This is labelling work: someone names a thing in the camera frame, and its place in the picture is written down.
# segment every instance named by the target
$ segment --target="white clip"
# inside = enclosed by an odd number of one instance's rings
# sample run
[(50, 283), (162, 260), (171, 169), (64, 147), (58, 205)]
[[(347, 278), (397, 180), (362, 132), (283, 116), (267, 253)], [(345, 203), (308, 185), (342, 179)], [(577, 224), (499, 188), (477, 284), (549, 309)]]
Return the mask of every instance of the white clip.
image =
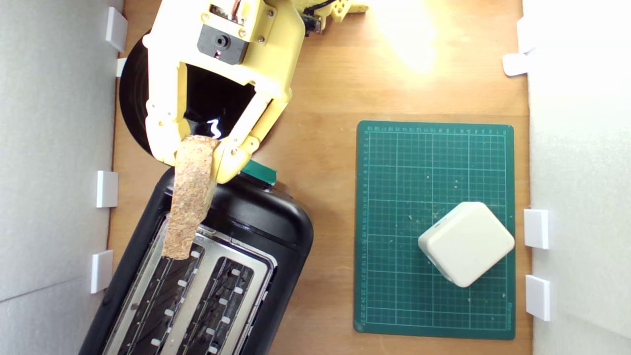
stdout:
[(504, 54), (502, 57), (504, 74), (507, 76), (526, 74), (528, 72), (528, 64), (527, 55), (522, 53)]
[(530, 17), (522, 17), (517, 21), (517, 48), (519, 53), (504, 54), (502, 66), (507, 76), (516, 76), (528, 73), (530, 69), (528, 53), (536, 48), (538, 31), (536, 24)]

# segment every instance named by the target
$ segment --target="white bracket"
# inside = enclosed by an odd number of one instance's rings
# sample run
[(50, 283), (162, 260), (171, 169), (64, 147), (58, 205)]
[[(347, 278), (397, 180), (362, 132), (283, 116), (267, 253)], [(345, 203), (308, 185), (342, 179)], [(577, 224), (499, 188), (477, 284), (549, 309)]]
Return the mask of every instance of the white bracket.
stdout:
[(125, 63), (127, 62), (127, 58), (119, 58), (118, 62), (116, 62), (116, 77), (120, 78), (122, 75), (122, 69), (125, 67)]
[(95, 294), (105, 289), (112, 280), (112, 267), (114, 265), (114, 251), (105, 250), (92, 255), (92, 278), (90, 293)]
[(550, 321), (550, 281), (526, 275), (526, 311)]
[(538, 38), (536, 24), (530, 17), (524, 16), (517, 21), (517, 50), (518, 53), (505, 54), (502, 57), (504, 73), (516, 76), (528, 73), (528, 53), (536, 48)]
[(97, 172), (97, 208), (118, 206), (118, 172)]
[(124, 52), (127, 43), (127, 20), (114, 7), (107, 12), (105, 40), (119, 52)]
[(524, 241), (527, 246), (549, 249), (548, 211), (524, 210)]

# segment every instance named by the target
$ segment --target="grid lines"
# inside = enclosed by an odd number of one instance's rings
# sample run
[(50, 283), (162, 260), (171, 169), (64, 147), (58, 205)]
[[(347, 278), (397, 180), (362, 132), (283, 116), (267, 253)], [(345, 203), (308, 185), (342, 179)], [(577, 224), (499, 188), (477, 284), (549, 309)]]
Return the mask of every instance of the grid lines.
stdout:
[(514, 233), (510, 126), (364, 121), (358, 127), (355, 328), (511, 339), (514, 252), (472, 286), (447, 281), (418, 237), (463, 201)]

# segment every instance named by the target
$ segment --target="black plate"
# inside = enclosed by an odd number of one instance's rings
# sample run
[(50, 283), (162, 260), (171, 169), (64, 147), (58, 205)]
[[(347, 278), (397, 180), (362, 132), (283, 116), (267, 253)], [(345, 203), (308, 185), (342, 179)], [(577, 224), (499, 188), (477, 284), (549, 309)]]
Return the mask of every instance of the black plate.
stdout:
[[(254, 96), (254, 87), (187, 64), (187, 107), (184, 117), (195, 135), (223, 138), (228, 135)], [(123, 120), (136, 142), (149, 154), (144, 119), (149, 98), (147, 48), (140, 38), (129, 53), (121, 74), (119, 102)], [(221, 136), (215, 136), (213, 125)]]

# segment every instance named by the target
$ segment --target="white cube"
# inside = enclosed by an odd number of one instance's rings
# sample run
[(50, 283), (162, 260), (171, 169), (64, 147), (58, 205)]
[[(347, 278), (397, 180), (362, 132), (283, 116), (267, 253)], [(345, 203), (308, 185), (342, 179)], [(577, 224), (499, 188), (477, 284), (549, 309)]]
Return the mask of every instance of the white cube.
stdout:
[(442, 275), (468, 287), (506, 256), (515, 239), (482, 202), (462, 202), (418, 238)]

